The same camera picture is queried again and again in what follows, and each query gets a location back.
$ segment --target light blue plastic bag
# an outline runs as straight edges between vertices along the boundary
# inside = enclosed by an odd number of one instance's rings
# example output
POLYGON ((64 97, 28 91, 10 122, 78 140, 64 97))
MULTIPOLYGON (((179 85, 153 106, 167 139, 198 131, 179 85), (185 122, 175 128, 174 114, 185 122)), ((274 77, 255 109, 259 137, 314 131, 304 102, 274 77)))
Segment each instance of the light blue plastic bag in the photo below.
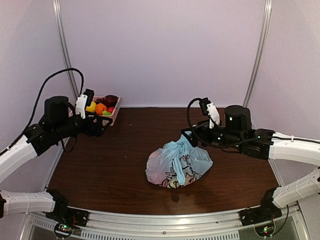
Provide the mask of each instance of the light blue plastic bag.
POLYGON ((199 180, 213 162, 206 150, 193 147, 185 136, 153 152, 146 163, 149 182, 170 189, 184 187, 199 180))

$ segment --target dark red fruit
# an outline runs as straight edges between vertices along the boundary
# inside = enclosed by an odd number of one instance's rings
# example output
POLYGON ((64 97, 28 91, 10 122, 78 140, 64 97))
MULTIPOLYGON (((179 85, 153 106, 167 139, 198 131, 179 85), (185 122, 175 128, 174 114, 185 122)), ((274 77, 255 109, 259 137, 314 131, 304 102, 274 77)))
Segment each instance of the dark red fruit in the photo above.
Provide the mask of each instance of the dark red fruit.
POLYGON ((104 99, 103 97, 99 97, 94 101, 96 104, 103 104, 104 103, 104 99))
POLYGON ((103 98, 103 104, 107 107, 114 107, 117 104, 118 97, 114 95, 107 95, 103 98))

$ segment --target bag handle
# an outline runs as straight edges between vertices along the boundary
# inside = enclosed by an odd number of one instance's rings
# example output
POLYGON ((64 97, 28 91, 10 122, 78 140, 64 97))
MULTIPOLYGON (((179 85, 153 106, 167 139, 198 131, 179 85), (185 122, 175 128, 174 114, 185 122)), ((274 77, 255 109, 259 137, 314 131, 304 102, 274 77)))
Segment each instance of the bag handle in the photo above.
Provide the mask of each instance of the bag handle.
POLYGON ((178 180, 178 183, 182 186, 185 185, 186 182, 186 176, 184 174, 184 171, 182 170, 179 154, 176 154, 173 161, 172 161, 173 170, 176 173, 176 179, 178 180))

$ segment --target black cable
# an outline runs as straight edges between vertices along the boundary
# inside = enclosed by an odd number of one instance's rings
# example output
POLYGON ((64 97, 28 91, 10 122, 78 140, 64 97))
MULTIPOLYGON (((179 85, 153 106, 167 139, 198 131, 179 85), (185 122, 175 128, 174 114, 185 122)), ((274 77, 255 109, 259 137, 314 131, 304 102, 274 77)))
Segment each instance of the black cable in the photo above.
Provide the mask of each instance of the black cable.
POLYGON ((63 149, 63 151, 64 151, 65 153, 69 154, 69 153, 71 153, 71 152, 75 149, 76 144, 77 144, 77 141, 78 141, 78 136, 76 135, 76 136, 74 137, 74 139, 75 139, 74 145, 72 146, 72 148, 71 148, 69 151, 66 150, 66 145, 65 145, 65 142, 63 141, 63 139, 61 140, 61 146, 62 146, 62 149, 63 149))
POLYGON ((286 206, 286 217, 285 217, 285 220, 284 220, 282 226, 278 229, 278 231, 276 231, 275 233, 273 233, 272 236, 278 234, 278 233, 284 228, 284 226, 285 226, 285 224, 286 224, 286 222, 287 222, 287 220, 288 220, 288 217, 289 217, 289 206, 287 205, 287 206, 286 206))
POLYGON ((239 142, 235 142, 235 143, 232 143, 232 144, 229 144, 229 145, 215 145, 215 144, 211 144, 210 142, 207 142, 205 140, 202 140, 199 135, 196 133, 195 131, 195 128, 192 126, 191 124, 191 121, 190 121, 190 108, 191 108, 191 105, 196 102, 196 101, 202 101, 201 98, 197 97, 197 98, 194 98, 191 100, 191 102, 189 102, 187 108, 186 108, 186 121, 188 123, 188 126, 191 130, 191 132, 193 133, 193 135, 197 138, 197 140, 199 142, 201 142, 202 144, 205 144, 209 147, 213 147, 213 148, 216 148, 216 149, 228 149, 228 148, 232 148, 232 147, 235 147, 237 145, 241 145, 241 144, 245 144, 245 143, 251 143, 251 142, 257 142, 257 141, 261 141, 261 140, 265 140, 267 138, 248 138, 248 139, 245 139, 245 140, 242 140, 242 141, 239 141, 239 142))
POLYGON ((64 72, 68 72, 68 71, 75 71, 75 72, 77 72, 78 74, 80 74, 80 76, 81 76, 80 94, 82 93, 85 80, 84 80, 84 75, 83 75, 82 72, 79 71, 78 69, 73 68, 73 67, 70 67, 70 68, 66 68, 66 69, 57 71, 57 72, 51 74, 50 76, 48 76, 48 77, 46 78, 46 80, 44 80, 44 82, 43 82, 43 84, 42 84, 42 86, 41 86, 41 88, 40 88, 40 90, 39 90, 38 96, 36 97, 36 100, 35 100, 35 103, 34 103, 34 106, 33 106, 32 114, 31 114, 31 117, 30 117, 29 122, 28 122, 27 125, 25 126, 24 130, 20 133, 20 135, 19 135, 7 148, 5 148, 2 152, 0 152, 0 156, 3 155, 5 152, 7 152, 8 149, 12 148, 12 146, 15 145, 15 144, 19 141, 19 139, 25 134, 25 131, 28 129, 28 127, 30 127, 30 124, 32 123, 32 121, 33 121, 33 119, 34 119, 34 116, 35 116, 35 113, 36 113, 36 108, 37 108, 37 105, 38 105, 38 102, 39 102, 41 93, 42 93, 42 91, 43 91, 46 83, 47 83, 51 78, 53 78, 54 76, 56 76, 56 75, 58 75, 58 74, 61 74, 61 73, 64 73, 64 72))
POLYGON ((208 117, 210 118, 210 120, 213 122, 213 125, 216 126, 216 122, 212 119, 212 116, 208 115, 208 117))
POLYGON ((240 153, 239 151, 228 151, 228 150, 224 150, 223 148, 220 148, 220 150, 224 153, 227 153, 227 154, 239 154, 240 153))

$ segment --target brown wooden surface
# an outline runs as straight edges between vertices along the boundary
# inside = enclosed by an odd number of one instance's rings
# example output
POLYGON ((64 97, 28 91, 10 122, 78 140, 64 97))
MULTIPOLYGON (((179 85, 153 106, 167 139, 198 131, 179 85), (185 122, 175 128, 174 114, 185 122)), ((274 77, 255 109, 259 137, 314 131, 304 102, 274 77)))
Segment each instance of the brown wooden surface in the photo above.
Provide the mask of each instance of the brown wooden surface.
MULTIPOLYGON (((194 123, 204 119, 200 112, 191 110, 194 123)), ((266 190, 278 186, 267 161, 212 147, 206 150, 214 164, 199 181, 180 189, 149 183, 149 154, 178 140, 186 127, 185 108, 122 108, 104 136, 79 136, 75 150, 62 155, 49 189, 77 208, 182 215, 256 206, 266 190)))

